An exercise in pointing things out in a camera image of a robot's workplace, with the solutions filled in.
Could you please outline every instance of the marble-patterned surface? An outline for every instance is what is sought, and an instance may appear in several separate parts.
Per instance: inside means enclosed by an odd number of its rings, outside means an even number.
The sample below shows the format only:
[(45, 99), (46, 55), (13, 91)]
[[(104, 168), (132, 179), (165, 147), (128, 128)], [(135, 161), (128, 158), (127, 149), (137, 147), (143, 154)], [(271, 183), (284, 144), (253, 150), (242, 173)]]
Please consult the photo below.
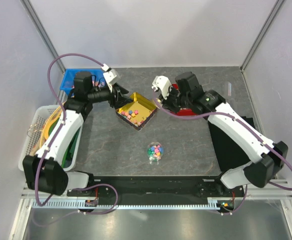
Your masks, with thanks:
[[(204, 90), (224, 93), (226, 82), (235, 91), (237, 112), (252, 117), (253, 111), (238, 67), (148, 67), (117, 68), (120, 85), (152, 98), (151, 83), (164, 75), (172, 82), (183, 72), (196, 74)], [(159, 164), (150, 164), (147, 146), (160, 142), (164, 155)], [(83, 126), (76, 170), (96, 176), (142, 175), (218, 175), (207, 121), (184, 121), (160, 110), (141, 130), (136, 131), (120, 120), (107, 102), (94, 105)]]

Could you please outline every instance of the white wall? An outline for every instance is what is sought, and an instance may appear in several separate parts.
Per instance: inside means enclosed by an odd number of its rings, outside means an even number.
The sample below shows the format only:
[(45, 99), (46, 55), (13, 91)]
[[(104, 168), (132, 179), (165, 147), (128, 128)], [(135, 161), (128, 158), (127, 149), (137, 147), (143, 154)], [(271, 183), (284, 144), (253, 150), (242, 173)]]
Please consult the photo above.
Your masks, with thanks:
[[(25, 183), (18, 160), (35, 110), (53, 103), (52, 56), (19, 0), (0, 0), (0, 240), (8, 239)], [(61, 72), (53, 72), (58, 86)]]
[[(239, 66), (275, 0), (31, 0), (59, 54), (113, 67)], [(68, 68), (91, 68), (76, 57)]]
[[(284, 141), (292, 163), (292, 0), (287, 0), (246, 70), (265, 134)], [(292, 185), (292, 174), (284, 177)]]

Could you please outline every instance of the reflective metal surface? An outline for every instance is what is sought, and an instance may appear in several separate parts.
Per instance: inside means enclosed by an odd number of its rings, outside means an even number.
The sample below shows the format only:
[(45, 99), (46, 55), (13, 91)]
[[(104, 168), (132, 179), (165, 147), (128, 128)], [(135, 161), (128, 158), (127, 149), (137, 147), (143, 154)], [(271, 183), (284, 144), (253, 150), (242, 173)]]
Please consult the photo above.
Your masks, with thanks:
[(73, 209), (32, 209), (24, 240), (290, 240), (280, 201), (246, 201), (233, 216), (206, 210), (116, 210), (107, 215)]

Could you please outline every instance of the white plastic basket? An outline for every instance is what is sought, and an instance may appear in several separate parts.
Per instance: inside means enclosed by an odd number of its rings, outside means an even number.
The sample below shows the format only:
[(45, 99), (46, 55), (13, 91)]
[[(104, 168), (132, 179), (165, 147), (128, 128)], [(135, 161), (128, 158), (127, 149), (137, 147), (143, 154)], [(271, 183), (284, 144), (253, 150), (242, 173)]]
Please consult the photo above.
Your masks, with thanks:
[[(21, 152), (19, 163), (18, 163), (18, 167), (21, 171), (24, 170), (24, 167), (22, 166), (22, 161), (24, 160), (26, 155), (30, 154), (32, 148), (34, 147), (34, 145), (38, 142), (38, 140), (40, 138), (41, 132), (39, 130), (43, 127), (43, 125), (45, 124), (45, 121), (57, 109), (58, 106), (59, 105), (49, 105), (49, 106), (42, 106), (42, 107), (37, 109), (35, 116), (34, 116), (32, 123), (31, 123), (32, 126), (35, 126), (35, 129), (37, 131), (32, 131), (32, 132), (28, 133), (28, 135), (27, 135), (25, 144), (24, 144), (22, 152)], [(67, 168), (64, 168), (64, 171), (66, 171), (66, 172), (73, 169), (76, 165), (76, 158), (77, 158), (77, 152), (78, 152), (81, 132), (82, 132), (82, 127), (79, 130), (79, 135), (77, 138), (76, 148), (74, 151), (74, 156), (73, 156), (71, 165)]]

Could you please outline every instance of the blue plastic container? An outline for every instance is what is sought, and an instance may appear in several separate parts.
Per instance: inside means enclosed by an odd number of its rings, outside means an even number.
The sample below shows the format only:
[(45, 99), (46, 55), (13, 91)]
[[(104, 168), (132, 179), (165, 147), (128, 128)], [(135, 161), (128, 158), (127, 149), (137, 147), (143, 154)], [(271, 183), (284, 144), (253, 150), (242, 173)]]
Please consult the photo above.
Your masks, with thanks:
[(92, 83), (93, 85), (98, 84), (99, 82), (99, 86), (103, 87), (106, 82), (103, 76), (103, 72), (101, 69), (76, 69), (76, 68), (69, 68), (66, 70), (65, 74), (64, 74), (64, 79), (62, 79), (62, 83), (60, 86), (60, 90), (65, 91), (65, 93), (67, 95), (69, 95), (70, 90), (72, 89), (73, 85), (74, 85), (74, 77), (76, 75), (77, 72), (91, 72), (92, 75), (97, 76), (96, 81), (95, 81), (95, 77), (92, 76)]

